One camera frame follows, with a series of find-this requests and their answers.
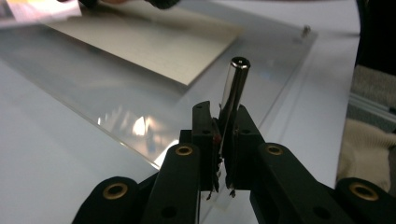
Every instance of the glass sheet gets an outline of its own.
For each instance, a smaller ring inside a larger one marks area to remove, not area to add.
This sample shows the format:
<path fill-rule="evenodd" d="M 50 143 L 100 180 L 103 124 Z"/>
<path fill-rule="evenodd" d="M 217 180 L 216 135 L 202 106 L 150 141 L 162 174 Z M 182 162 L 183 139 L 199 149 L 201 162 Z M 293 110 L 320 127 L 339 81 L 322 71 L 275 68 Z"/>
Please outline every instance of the glass sheet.
<path fill-rule="evenodd" d="M 44 25 L 0 31 L 0 59 L 117 141 L 155 162 L 177 141 L 180 130 L 191 128 L 194 105 L 211 101 L 212 116 L 219 115 L 229 61 L 244 56 L 251 68 L 241 104 L 260 126 L 316 35 L 303 35 L 303 27 L 215 3 L 187 1 L 179 7 L 245 29 L 190 86 Z"/>

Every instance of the metal cylinder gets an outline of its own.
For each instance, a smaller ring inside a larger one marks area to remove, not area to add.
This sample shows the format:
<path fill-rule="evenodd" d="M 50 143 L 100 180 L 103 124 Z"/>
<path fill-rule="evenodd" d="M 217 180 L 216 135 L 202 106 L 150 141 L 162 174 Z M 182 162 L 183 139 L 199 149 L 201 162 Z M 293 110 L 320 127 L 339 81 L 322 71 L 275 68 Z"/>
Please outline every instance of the metal cylinder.
<path fill-rule="evenodd" d="M 246 58 L 231 59 L 219 113 L 219 130 L 222 136 L 228 128 L 233 127 L 249 68 L 250 62 Z"/>

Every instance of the white table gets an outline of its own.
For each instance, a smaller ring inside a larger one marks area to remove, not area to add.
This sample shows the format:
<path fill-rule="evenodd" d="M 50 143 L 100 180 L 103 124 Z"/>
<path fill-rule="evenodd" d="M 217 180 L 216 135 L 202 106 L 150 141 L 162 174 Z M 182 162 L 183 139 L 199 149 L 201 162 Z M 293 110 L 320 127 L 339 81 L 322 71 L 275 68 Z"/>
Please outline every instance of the white table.
<path fill-rule="evenodd" d="M 298 75 L 260 130 L 333 186 L 359 43 L 355 1 L 222 2 L 318 33 Z M 0 60 L 0 223 L 69 223 L 91 190 L 114 175 L 155 169 Z M 248 192 L 222 192 L 205 223 L 256 223 Z"/>

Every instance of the beige fabric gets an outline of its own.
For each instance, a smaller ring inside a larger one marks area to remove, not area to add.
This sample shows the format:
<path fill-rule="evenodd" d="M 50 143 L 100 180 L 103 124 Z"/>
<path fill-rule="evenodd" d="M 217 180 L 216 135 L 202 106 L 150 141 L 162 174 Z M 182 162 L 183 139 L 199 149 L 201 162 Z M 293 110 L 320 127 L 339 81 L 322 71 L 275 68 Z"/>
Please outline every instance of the beige fabric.
<path fill-rule="evenodd" d="M 337 181 L 346 177 L 357 177 L 368 180 L 388 192 L 389 148 L 392 146 L 396 146 L 396 134 L 384 133 L 369 124 L 347 119 Z"/>

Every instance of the paper sheet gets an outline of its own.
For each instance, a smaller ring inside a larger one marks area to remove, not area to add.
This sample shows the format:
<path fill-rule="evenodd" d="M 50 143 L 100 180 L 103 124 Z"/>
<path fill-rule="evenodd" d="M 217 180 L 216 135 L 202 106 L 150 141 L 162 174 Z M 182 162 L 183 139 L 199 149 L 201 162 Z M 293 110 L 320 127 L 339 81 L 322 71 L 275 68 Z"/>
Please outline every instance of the paper sheet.
<path fill-rule="evenodd" d="M 101 5 L 48 26 L 185 85 L 242 32 L 226 21 L 143 1 Z"/>

